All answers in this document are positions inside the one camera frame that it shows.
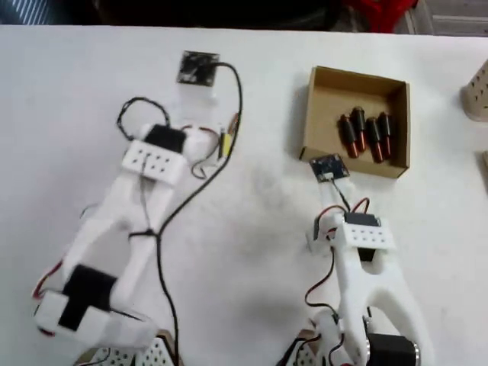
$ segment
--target black wire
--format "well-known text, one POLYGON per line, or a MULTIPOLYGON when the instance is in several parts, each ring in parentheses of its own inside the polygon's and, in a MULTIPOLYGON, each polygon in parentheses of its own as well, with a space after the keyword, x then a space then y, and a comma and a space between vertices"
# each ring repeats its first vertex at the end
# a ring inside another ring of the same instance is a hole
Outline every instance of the black wire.
POLYGON ((169 120, 169 114, 166 111, 166 109, 160 103, 158 103, 157 101, 154 101, 152 99, 149 99, 147 97, 133 97, 133 98, 129 99, 128 101, 126 101, 122 105, 122 108, 120 109, 119 116, 117 117, 117 123, 116 123, 118 129, 121 131, 121 133, 124 135, 124 137, 126 138, 127 141, 134 140, 134 136, 128 134, 127 131, 125 130, 125 127, 122 124, 122 117, 124 116, 125 112, 127 112, 127 109, 129 109, 129 107, 137 101, 145 101, 146 103, 152 104, 154 107, 158 108, 161 111, 162 115, 165 117, 166 126, 167 127, 171 126, 171 122, 169 120))
POLYGON ((330 269, 327 272, 326 276, 322 280, 320 280, 319 282, 317 282, 316 284, 314 284, 307 291, 307 293, 305 294, 305 303, 309 307, 328 307, 332 311, 334 320, 337 323, 339 321, 339 315, 337 314, 336 309, 334 309, 330 304, 328 304, 328 303, 311 303, 311 302, 308 301, 308 296, 312 293, 312 291, 314 291, 320 285, 324 284, 330 278, 330 276, 332 275, 332 272, 334 271, 334 262, 335 262, 335 256, 336 256, 336 254, 335 254, 335 251, 334 251, 334 248, 333 247, 331 247, 330 250, 331 250, 331 253, 332 253, 332 263, 330 265, 330 269))
MULTIPOLYGON (((181 210, 183 210, 183 208, 185 206, 187 206, 200 192, 202 192, 225 169, 225 167, 227 166, 227 164, 230 161, 230 157, 232 156, 234 147, 236 145, 237 135, 239 133, 239 127, 241 124, 241 116, 242 116, 242 84, 241 84, 241 80, 239 77, 239 73, 237 72, 237 70, 234 66, 232 66, 229 63, 213 63, 213 64, 211 64, 211 67, 218 67, 218 66, 227 67, 227 68, 232 70, 234 76, 236 77, 237 89, 239 92, 239 111, 238 111, 236 127, 235 127, 236 131, 234 133, 234 138, 233 138, 233 141, 230 145, 229 154, 228 154, 227 158, 224 160, 223 164, 215 171, 215 173, 213 173, 211 175, 211 177, 205 181, 205 183, 203 183, 192 194, 190 194, 178 207, 176 207, 176 209, 166 218, 165 222, 161 225, 161 228, 159 229, 158 233, 154 233, 154 231, 150 227, 148 227, 148 229, 144 232, 129 234, 129 238, 131 238, 133 236, 154 236, 154 238, 156 240, 156 263, 158 266, 159 283, 161 284, 162 292, 166 295, 166 298, 168 299, 169 307, 170 307, 172 317, 173 317, 173 324, 175 327, 175 366, 179 366, 179 361, 180 361, 178 316, 176 314, 175 303, 173 302, 172 296, 169 293, 169 289, 166 286, 166 282, 165 282, 165 279, 164 279, 164 276, 162 273, 162 260, 161 260, 162 234, 164 233, 164 231, 165 231, 166 227, 169 225, 169 223, 171 223, 173 221, 173 219, 176 217, 176 215, 178 215, 179 212, 181 210)), ((121 130, 122 130, 122 133, 124 134, 125 137, 130 138, 130 136, 128 136, 125 133, 123 128, 121 130)))
POLYGON ((334 364, 332 363, 332 353, 337 351, 339 348, 341 348, 343 344, 344 344, 344 333, 341 333, 341 340, 337 345, 332 347, 329 351, 329 356, 327 357, 329 359, 329 366, 334 366, 334 364))
POLYGON ((147 212, 147 201, 146 201, 146 192, 145 192, 145 186, 144 186, 144 170, 146 169, 146 164, 147 164, 147 158, 149 158, 149 154, 146 154, 146 157, 144 158, 143 161, 143 166, 140 169, 140 175, 139 175, 139 185, 140 185, 140 204, 143 207, 144 210, 144 217, 146 218, 146 223, 148 229, 151 228, 151 220, 149 219, 149 213, 147 212))
POLYGON ((107 355, 104 358, 102 358, 100 361, 82 363, 81 366, 93 366, 94 364, 102 364, 106 360, 108 360, 108 358, 110 357, 110 353, 111 353, 111 348, 108 349, 107 355))
POLYGON ((303 341, 303 343, 300 346, 298 346, 298 348, 297 348, 297 353, 295 354, 295 362, 293 363, 292 366, 299 366, 298 365, 298 355, 300 354, 300 351, 303 349, 303 347, 305 347, 305 345, 307 343, 316 342, 321 338, 322 338, 322 335, 319 334, 317 337, 310 338, 310 339, 307 339, 306 341, 303 341))
POLYGON ((337 187, 337 184, 336 184, 336 181, 334 179, 331 179, 332 181, 332 184, 334 185, 335 189, 337 190, 337 192, 339 193, 339 196, 341 196, 341 199, 342 199, 342 203, 344 204, 345 208, 348 209, 349 212, 351 212, 351 206, 349 206, 349 202, 348 200, 345 199, 345 196, 344 194, 341 192, 341 190, 339 189, 339 187, 337 187))

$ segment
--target mounting plate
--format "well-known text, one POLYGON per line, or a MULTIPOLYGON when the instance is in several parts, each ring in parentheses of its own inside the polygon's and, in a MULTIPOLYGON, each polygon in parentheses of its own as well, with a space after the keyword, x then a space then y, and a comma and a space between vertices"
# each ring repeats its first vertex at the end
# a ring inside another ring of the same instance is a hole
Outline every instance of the mounting plate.
POLYGON ((287 360, 286 366, 314 366, 315 365, 315 355, 310 348, 310 346, 305 345, 301 347, 303 341, 297 342, 294 350, 291 352, 289 359, 287 360))
POLYGON ((135 352, 129 348, 99 348, 88 364, 97 366, 173 366, 174 362, 164 340, 155 337, 144 352, 135 352))
POLYGON ((184 51, 178 73, 178 82, 181 84, 213 86, 216 68, 202 68, 201 66, 217 63, 218 61, 219 55, 216 53, 184 51))
POLYGON ((125 153, 122 167, 137 174, 144 167, 144 177, 163 181, 174 187, 188 164, 184 156, 177 152, 134 140, 125 153))

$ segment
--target red object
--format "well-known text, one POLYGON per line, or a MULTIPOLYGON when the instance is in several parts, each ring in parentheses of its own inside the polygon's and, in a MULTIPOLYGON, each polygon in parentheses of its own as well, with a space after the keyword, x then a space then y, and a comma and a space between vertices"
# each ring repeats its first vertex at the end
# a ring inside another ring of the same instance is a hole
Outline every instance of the red object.
POLYGON ((366 150, 366 139, 364 138, 364 131, 361 131, 359 133, 358 150, 361 152, 366 150))
POLYGON ((389 136, 384 137, 383 151, 384 151, 384 158, 389 159, 391 157, 391 141, 389 136))
POLYGON ((346 147, 350 158, 356 159, 359 156, 358 147, 356 146, 356 143, 349 143, 346 147))
POLYGON ((373 33, 393 33, 393 27, 418 0, 342 0, 363 14, 373 33))
POLYGON ((375 143, 373 149, 373 157, 375 162, 383 162, 383 153, 381 152, 380 143, 375 143))

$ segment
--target white robotic leg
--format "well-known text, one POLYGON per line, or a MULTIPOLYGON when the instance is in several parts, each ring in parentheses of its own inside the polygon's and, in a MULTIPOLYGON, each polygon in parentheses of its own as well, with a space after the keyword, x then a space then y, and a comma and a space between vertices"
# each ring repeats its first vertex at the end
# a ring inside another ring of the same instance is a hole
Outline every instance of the white robotic leg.
POLYGON ((383 310, 402 340, 411 343, 406 345, 408 364, 418 366, 422 361, 422 366, 434 366, 434 348, 425 321, 403 278, 387 221, 362 213, 338 214, 329 221, 340 222, 329 244, 334 249, 341 303, 339 323, 335 326, 328 310, 316 317, 316 331, 322 335, 320 354, 328 355, 331 347, 339 342, 336 333, 343 333, 348 358, 338 364, 366 366, 376 349, 371 342, 383 342, 381 337, 369 335, 364 326, 364 310, 373 306, 383 310))
POLYGON ((154 230, 160 228, 187 168, 180 152, 142 140, 130 144, 104 202, 63 258, 63 290, 48 290, 40 299, 34 318, 41 329, 78 339, 88 347, 151 344, 158 329, 152 320, 132 311, 131 297, 154 255, 155 238, 127 237, 147 230, 147 220, 154 230), (148 186, 142 192, 147 196, 147 217, 141 204, 141 179, 148 186), (122 233, 125 239, 109 240, 110 232, 122 233))

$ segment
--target electrical cable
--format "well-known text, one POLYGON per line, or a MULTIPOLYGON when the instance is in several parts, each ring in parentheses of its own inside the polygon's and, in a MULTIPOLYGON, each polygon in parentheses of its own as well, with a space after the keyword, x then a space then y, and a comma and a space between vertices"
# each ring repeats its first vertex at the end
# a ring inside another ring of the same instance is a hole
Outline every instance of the electrical cable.
POLYGON ((58 270, 61 268, 61 265, 63 264, 63 260, 61 259, 59 262, 57 262, 54 267, 52 267, 48 272, 43 274, 43 276, 40 278, 40 280, 37 282, 36 287, 32 291, 32 298, 35 300, 41 300, 44 296, 44 293, 46 292, 46 289, 42 290, 42 286, 46 280, 54 275, 58 270))
POLYGON ((112 349, 109 348, 108 349, 108 352, 107 352, 107 355, 104 358, 102 358, 101 360, 99 360, 99 361, 95 361, 95 362, 83 362, 82 364, 77 364, 76 366, 94 366, 95 364, 103 364, 110 357, 111 351, 112 351, 112 349))
POLYGON ((157 101, 154 101, 152 99, 149 99, 147 97, 133 97, 133 98, 129 99, 128 101, 126 101, 122 105, 122 108, 120 109, 119 115, 117 117, 117 122, 116 122, 117 128, 121 131, 121 133, 124 135, 124 137, 127 141, 134 140, 134 136, 128 134, 127 131, 125 130, 125 127, 122 124, 122 117, 124 116, 125 112, 127 112, 127 109, 129 109, 129 107, 137 101, 145 101, 146 103, 149 103, 149 104, 153 105, 154 107, 158 108, 165 118, 166 126, 167 127, 171 126, 171 122, 169 120, 169 114, 166 111, 166 109, 160 103, 158 103, 157 101))
POLYGON ((129 238, 134 236, 153 236, 156 240, 156 264, 158 267, 158 277, 159 283, 161 284, 162 292, 166 295, 168 299, 169 307, 173 317, 173 325, 175 328, 175 366, 179 366, 179 328, 178 328, 178 316, 176 314, 175 304, 173 302, 172 296, 169 293, 169 289, 166 285, 163 273, 162 273, 162 260, 161 260, 161 246, 162 246, 162 234, 164 233, 166 227, 175 219, 175 217, 185 208, 195 197, 198 196, 227 166, 230 161, 230 157, 233 154, 234 147, 236 146, 237 135, 239 133, 239 128, 241 124, 241 117, 242 117, 242 84, 239 77, 239 73, 237 72, 236 68, 229 64, 229 63, 212 63, 209 66, 205 67, 226 67, 230 69, 234 76, 236 77, 237 89, 239 93, 239 111, 237 112, 237 121, 235 125, 235 133, 232 143, 230 144, 229 154, 227 158, 224 160, 223 164, 217 168, 215 173, 213 173, 199 188, 197 188, 193 193, 191 193, 176 209, 166 218, 163 222, 159 231, 155 233, 150 227, 144 232, 141 233, 130 233, 129 238))
POLYGON ((334 309, 329 303, 311 303, 309 302, 308 300, 308 297, 309 295, 316 289, 318 288, 319 286, 321 286, 322 284, 325 284, 327 282, 327 280, 329 280, 329 278, 332 276, 332 273, 334 271, 334 262, 336 261, 335 260, 335 252, 334 252, 334 248, 331 247, 330 248, 330 251, 332 253, 332 263, 330 264, 330 269, 329 271, 327 272, 326 276, 324 278, 322 278, 319 282, 317 282, 316 284, 314 284, 306 293, 305 293, 305 303, 309 306, 309 307, 327 307, 329 308, 331 311, 332 311, 332 314, 333 316, 335 317, 335 319, 338 319, 339 318, 339 315, 337 314, 337 311, 336 309, 334 309))
POLYGON ((144 186, 144 170, 146 169, 147 159, 149 158, 149 154, 146 154, 146 157, 143 160, 143 165, 140 169, 139 174, 139 186, 140 186, 140 204, 143 207, 144 217, 146 218, 147 228, 151 228, 151 220, 149 219, 149 213, 147 212, 147 200, 146 200, 146 188, 144 186))
POLYGON ((329 360, 329 366, 334 366, 334 364, 332 363, 332 353, 334 353, 339 348, 341 348, 343 344, 344 344, 344 333, 341 333, 341 339, 339 343, 330 349, 329 355, 327 356, 327 359, 329 360))
POLYGON ((300 354, 300 351, 303 349, 303 347, 305 347, 306 344, 316 342, 321 338, 322 338, 322 335, 319 334, 317 337, 313 337, 313 338, 307 339, 306 341, 303 341, 303 343, 301 345, 299 345, 297 348, 297 353, 295 354, 295 362, 293 363, 293 365, 299 366, 298 365, 298 355, 300 354))
POLYGON ((318 215, 317 215, 317 218, 316 220, 320 220, 322 218, 323 215, 327 214, 331 209, 333 208, 340 208, 344 213, 347 212, 347 210, 341 206, 340 204, 333 204, 332 206, 328 206, 326 208, 324 208, 318 215))
POLYGON ((220 135, 210 129, 210 128, 207 128, 207 127, 199 127, 200 130, 203 130, 203 131, 207 131, 211 134, 213 134, 216 138, 217 138, 217 143, 213 146, 213 149, 207 154, 207 156, 205 156, 203 159, 201 160, 198 160, 196 161, 192 166, 191 166, 191 169, 190 169, 190 172, 191 174, 197 178, 197 179, 207 179, 207 174, 205 173, 205 171, 203 170, 203 168, 200 167, 200 173, 201 175, 198 175, 197 173, 195 173, 195 169, 203 162, 206 162, 210 157, 212 157, 212 155, 219 149, 219 146, 220 146, 220 135))
POLYGON ((351 212, 351 206, 349 206, 348 200, 345 199, 345 195, 341 192, 339 187, 336 184, 336 181, 334 179, 331 179, 332 185, 334 186, 335 190, 337 193, 339 193, 339 196, 341 196, 342 203, 344 204, 345 208, 348 209, 348 212, 351 212))
POLYGON ((368 208, 369 208, 369 203, 370 203, 370 199, 369 197, 364 197, 362 198, 355 206, 354 208, 352 209, 352 212, 356 212, 358 210, 358 208, 364 203, 366 202, 366 206, 364 206, 364 211, 363 211, 363 214, 366 214, 368 212, 368 208))

